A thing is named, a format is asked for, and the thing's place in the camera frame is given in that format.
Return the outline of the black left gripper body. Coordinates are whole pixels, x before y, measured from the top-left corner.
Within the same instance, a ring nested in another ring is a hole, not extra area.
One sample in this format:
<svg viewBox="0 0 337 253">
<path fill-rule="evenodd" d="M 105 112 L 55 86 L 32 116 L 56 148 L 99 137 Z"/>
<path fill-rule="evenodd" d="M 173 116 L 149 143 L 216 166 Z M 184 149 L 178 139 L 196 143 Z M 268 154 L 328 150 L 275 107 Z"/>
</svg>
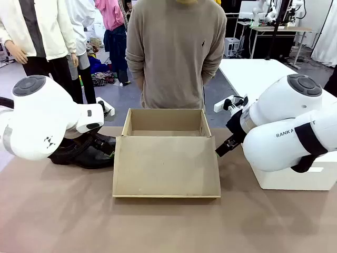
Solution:
<svg viewBox="0 0 337 253">
<path fill-rule="evenodd" d="M 91 146 L 94 148 L 99 148 L 101 144 L 108 144 L 110 147 L 115 148 L 115 137 L 106 136 L 100 133 L 91 133 L 90 136 L 93 138 Z"/>
</svg>

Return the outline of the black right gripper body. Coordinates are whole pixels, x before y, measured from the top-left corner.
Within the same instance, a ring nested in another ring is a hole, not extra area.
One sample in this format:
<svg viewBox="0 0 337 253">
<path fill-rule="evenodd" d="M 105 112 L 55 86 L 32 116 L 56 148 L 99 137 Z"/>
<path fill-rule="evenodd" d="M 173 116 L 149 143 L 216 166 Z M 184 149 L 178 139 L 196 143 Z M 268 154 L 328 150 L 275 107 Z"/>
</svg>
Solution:
<svg viewBox="0 0 337 253">
<path fill-rule="evenodd" d="M 231 131 L 232 136 L 226 140 L 226 144 L 241 144 L 243 143 L 247 133 L 249 132 L 249 111 L 234 108 L 231 109 L 231 118 L 226 124 L 226 127 Z"/>
</svg>

